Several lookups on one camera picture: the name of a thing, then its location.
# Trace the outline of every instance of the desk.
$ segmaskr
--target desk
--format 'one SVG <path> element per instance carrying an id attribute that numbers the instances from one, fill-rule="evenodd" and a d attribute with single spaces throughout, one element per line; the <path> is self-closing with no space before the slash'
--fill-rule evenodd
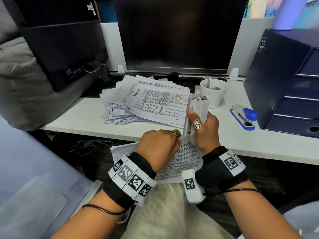
<path id="1" fill-rule="evenodd" d="M 210 112 L 219 120 L 220 143 L 238 155 L 319 165 L 319 139 L 265 131 L 253 122 L 254 131 L 244 130 L 229 112 L 233 104 L 251 108 L 243 82 L 228 81 L 225 99 Z M 125 125 L 103 124 L 104 106 L 99 98 L 80 98 L 69 110 L 42 129 L 120 140 L 139 141 L 149 130 L 171 130 L 173 127 L 154 122 Z"/>

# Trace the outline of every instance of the stack of papers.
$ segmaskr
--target stack of papers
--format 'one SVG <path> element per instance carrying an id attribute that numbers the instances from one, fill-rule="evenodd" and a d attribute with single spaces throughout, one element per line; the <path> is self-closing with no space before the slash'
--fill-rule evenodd
<path id="1" fill-rule="evenodd" d="M 189 91 L 167 79 L 126 75 L 100 94 L 106 109 L 102 118 L 104 123 L 155 121 L 184 128 Z"/>
<path id="2" fill-rule="evenodd" d="M 187 169 L 198 170 L 203 166 L 203 155 L 201 151 L 189 144 L 189 135 L 180 138 L 182 140 L 180 148 L 169 161 L 169 163 L 157 173 L 155 180 L 158 185 L 168 183 L 182 183 L 181 172 Z M 126 145 L 113 146 L 111 152 L 116 164 L 123 155 L 130 155 L 138 148 L 138 142 Z"/>

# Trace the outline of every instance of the floor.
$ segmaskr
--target floor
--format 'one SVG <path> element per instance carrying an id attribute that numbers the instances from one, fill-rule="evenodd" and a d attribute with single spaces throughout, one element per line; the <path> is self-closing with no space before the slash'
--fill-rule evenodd
<path id="1" fill-rule="evenodd" d="M 68 152 L 80 139 L 90 140 L 97 138 L 60 133 L 54 137 L 52 147 L 53 149 L 59 148 L 55 152 L 73 167 L 81 167 L 83 173 L 89 179 L 103 180 L 107 171 L 113 166 L 110 147 L 101 145 L 84 156 Z M 119 140 L 112 140 L 112 142 L 114 145 L 130 143 L 130 141 Z M 87 151 L 85 148 L 78 152 L 84 154 Z M 319 166 L 254 157 L 240 156 L 240 158 L 246 165 L 250 180 L 278 209 L 317 184 L 316 174 L 319 173 Z M 217 221 L 234 237 L 237 238 L 241 234 L 223 195 L 217 195 L 213 200 L 205 200 L 198 205 L 198 208 Z M 127 223 L 118 225 L 110 238 L 120 238 L 126 229 L 126 225 Z"/>

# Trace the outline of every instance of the white cup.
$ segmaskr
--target white cup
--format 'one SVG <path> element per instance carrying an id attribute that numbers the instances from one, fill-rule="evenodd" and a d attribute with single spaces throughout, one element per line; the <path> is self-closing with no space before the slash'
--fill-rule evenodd
<path id="1" fill-rule="evenodd" d="M 207 96 L 209 100 L 208 107 L 217 108 L 220 105 L 221 100 L 224 98 L 225 93 L 228 89 L 228 84 L 225 81 L 211 79 L 212 87 L 218 87 L 220 89 L 208 89 L 207 88 L 207 79 L 202 80 L 200 83 L 201 95 Z"/>

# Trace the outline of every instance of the silver ring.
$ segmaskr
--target silver ring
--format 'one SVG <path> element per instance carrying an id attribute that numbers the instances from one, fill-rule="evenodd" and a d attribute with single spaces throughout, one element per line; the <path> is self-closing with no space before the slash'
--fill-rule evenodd
<path id="1" fill-rule="evenodd" d="M 196 119 L 194 122 L 193 122 L 193 128 L 195 131 L 199 130 L 202 128 L 202 125 L 200 124 L 200 121 L 198 119 Z"/>

